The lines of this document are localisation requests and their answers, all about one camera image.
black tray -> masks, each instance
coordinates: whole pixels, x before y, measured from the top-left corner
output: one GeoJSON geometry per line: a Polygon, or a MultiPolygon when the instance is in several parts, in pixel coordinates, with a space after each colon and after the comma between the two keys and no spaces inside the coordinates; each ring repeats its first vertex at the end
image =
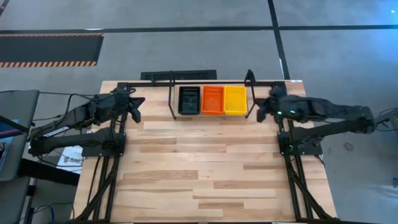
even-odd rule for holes
{"type": "Polygon", "coordinates": [[[200,114],[200,87],[180,86],[178,113],[181,115],[200,114]]]}

orange tray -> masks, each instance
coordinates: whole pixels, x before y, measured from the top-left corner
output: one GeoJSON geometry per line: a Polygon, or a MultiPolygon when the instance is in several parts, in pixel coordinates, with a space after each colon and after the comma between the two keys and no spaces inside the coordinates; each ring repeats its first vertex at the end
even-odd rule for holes
{"type": "Polygon", "coordinates": [[[223,86],[203,86],[201,112],[210,115],[224,114],[223,86]]]}

butcher block tabletop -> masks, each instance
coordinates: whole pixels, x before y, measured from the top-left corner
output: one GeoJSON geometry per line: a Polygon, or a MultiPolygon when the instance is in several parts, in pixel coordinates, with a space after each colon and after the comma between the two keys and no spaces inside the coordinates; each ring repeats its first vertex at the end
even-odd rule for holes
{"type": "MultiPolygon", "coordinates": [[[[118,82],[104,81],[101,93],[109,93],[118,82]]],[[[285,84],[288,94],[305,95],[302,82],[285,84]]],[[[182,116],[177,113],[176,85],[172,88],[174,120],[168,106],[169,87],[135,89],[131,96],[146,100],[139,107],[141,122],[135,123],[131,116],[126,121],[127,141],[119,163],[111,222],[295,221],[285,161],[276,137],[279,129],[273,117],[257,123],[257,106],[247,119],[182,116]]],[[[254,87],[256,98],[268,97],[270,89],[254,87]]],[[[250,108],[250,87],[247,96],[250,108]]],[[[93,130],[108,126],[104,123],[93,130]]],[[[314,156],[302,156],[302,160],[309,191],[327,213],[335,216],[323,164],[314,156]]],[[[83,163],[74,203],[76,215],[86,207],[96,161],[96,157],[89,157],[83,163]]],[[[91,198],[98,187],[101,165],[100,161],[91,198]]],[[[298,188],[297,193],[305,217],[298,188]]],[[[107,194],[99,218],[104,217],[107,194]]]]}

wooden plank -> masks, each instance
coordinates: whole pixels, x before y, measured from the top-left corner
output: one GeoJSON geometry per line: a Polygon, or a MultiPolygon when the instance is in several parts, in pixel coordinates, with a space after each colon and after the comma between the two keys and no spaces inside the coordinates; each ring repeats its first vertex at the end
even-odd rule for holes
{"type": "MultiPolygon", "coordinates": [[[[122,81],[103,82],[101,92],[109,93],[117,82],[122,81]]],[[[302,82],[286,85],[290,94],[305,95],[302,82]]],[[[256,97],[269,96],[269,87],[255,87],[255,91],[256,97]]],[[[177,93],[173,88],[172,105],[177,104],[177,93]]],[[[146,101],[139,108],[142,122],[136,124],[131,118],[126,122],[127,144],[119,163],[111,222],[294,221],[274,119],[268,116],[257,123],[255,106],[248,119],[179,116],[174,120],[168,95],[168,87],[141,87],[132,94],[146,101]]],[[[248,88],[248,105],[251,103],[248,88]]],[[[306,128],[312,125],[302,124],[306,128]]],[[[334,216],[325,168],[313,156],[302,156],[302,160],[308,189],[334,216]]],[[[76,215],[86,207],[95,164],[94,157],[83,163],[76,215]]],[[[99,176],[97,172],[91,197],[99,176]]],[[[299,201],[303,211],[302,198],[299,201]]]]}

table leg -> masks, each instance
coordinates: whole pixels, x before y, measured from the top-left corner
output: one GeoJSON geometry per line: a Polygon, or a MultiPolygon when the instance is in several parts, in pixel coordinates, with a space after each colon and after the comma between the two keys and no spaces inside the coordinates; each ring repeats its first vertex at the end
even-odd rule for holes
{"type": "Polygon", "coordinates": [[[80,177],[79,174],[75,174],[74,172],[57,169],[28,159],[21,159],[18,176],[28,176],[74,186],[77,186],[80,177]]]}

